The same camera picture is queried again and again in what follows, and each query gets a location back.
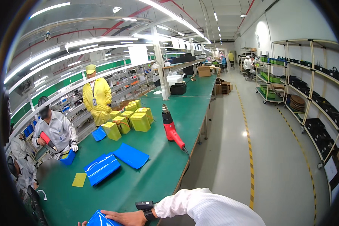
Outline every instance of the green workbench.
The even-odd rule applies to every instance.
[[[215,77],[197,78],[191,88],[194,97],[142,98],[143,106],[150,107],[156,120],[148,132],[130,131],[118,141],[104,138],[95,141],[88,135],[79,143],[79,150],[71,165],[52,170],[40,186],[48,200],[41,197],[40,204],[51,226],[77,225],[78,221],[89,220],[98,209],[117,212],[136,211],[136,201],[160,201],[175,191],[187,164],[187,154],[175,142],[166,138],[162,122],[162,104],[166,103],[186,148],[191,154],[211,100],[209,90],[213,88]],[[207,95],[200,96],[205,90]],[[149,160],[140,169],[133,169],[121,160],[121,167],[97,186],[92,187],[88,179],[84,187],[72,187],[76,173],[84,173],[83,167],[102,154],[115,151],[126,143],[146,154]],[[159,220],[148,225],[156,225]]]
[[[191,81],[189,77],[183,80],[187,83],[186,93],[182,95],[171,95],[171,97],[194,97],[194,96],[211,96],[212,89],[215,85],[216,75],[210,77],[199,77],[196,75],[196,81]],[[156,87],[154,91],[147,93],[147,96],[142,98],[162,97],[162,94],[153,94],[153,92],[161,90],[161,87]]]

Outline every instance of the hand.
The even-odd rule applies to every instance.
[[[45,141],[44,141],[41,137],[39,137],[38,139],[36,139],[36,142],[37,142],[38,144],[40,144],[41,146],[45,146],[45,145],[46,145]]]
[[[78,151],[78,145],[72,144],[72,150],[73,150],[74,152]]]
[[[104,213],[106,218],[112,219],[124,226],[143,226],[147,221],[142,210],[128,213],[117,213],[106,210],[101,210],[100,212]]]
[[[80,224],[80,222],[78,222],[78,226],[86,226],[87,225],[87,221],[84,221],[82,224]]]

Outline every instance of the id badge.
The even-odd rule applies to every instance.
[[[65,139],[65,135],[64,134],[59,137],[60,142],[62,142],[64,139]]]

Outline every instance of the red heat gun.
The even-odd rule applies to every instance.
[[[44,131],[42,131],[39,135],[39,137],[41,139],[44,140],[44,142],[52,149],[54,149],[55,151],[58,151],[58,149],[54,146],[54,143],[50,140],[50,138],[44,133]]]

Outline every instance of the yellow battery pack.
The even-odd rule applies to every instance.
[[[127,121],[128,121],[128,125],[129,125],[130,127],[132,127],[132,128],[133,128],[133,125],[132,125],[132,121],[131,121],[130,117],[131,117],[133,114],[134,114],[133,111],[123,111],[122,114],[121,114],[121,116],[126,117],[126,119],[127,119]]]
[[[132,103],[135,103],[137,105],[138,108],[142,107],[142,104],[140,103],[140,99],[139,100],[135,100],[135,101],[131,101],[129,102],[128,104],[132,104]]]
[[[151,108],[149,107],[141,107],[141,108],[138,108],[136,111],[136,113],[145,113],[148,117],[148,121],[150,124],[153,123],[153,115],[152,115],[152,111],[151,111]]]
[[[112,122],[118,125],[119,132],[121,132],[122,134],[127,134],[131,130],[126,117],[117,116],[113,119]]]
[[[130,105],[127,105],[124,110],[126,111],[136,111],[138,109],[137,104],[136,103],[132,103]]]
[[[115,141],[118,141],[119,138],[122,137],[121,133],[119,132],[118,126],[115,123],[107,122],[102,124],[102,128],[107,136]]]
[[[120,111],[112,111],[110,114],[111,119],[114,119],[117,116],[121,116],[121,112]]]
[[[147,132],[151,128],[151,124],[145,113],[134,113],[131,116],[131,121],[136,131]]]

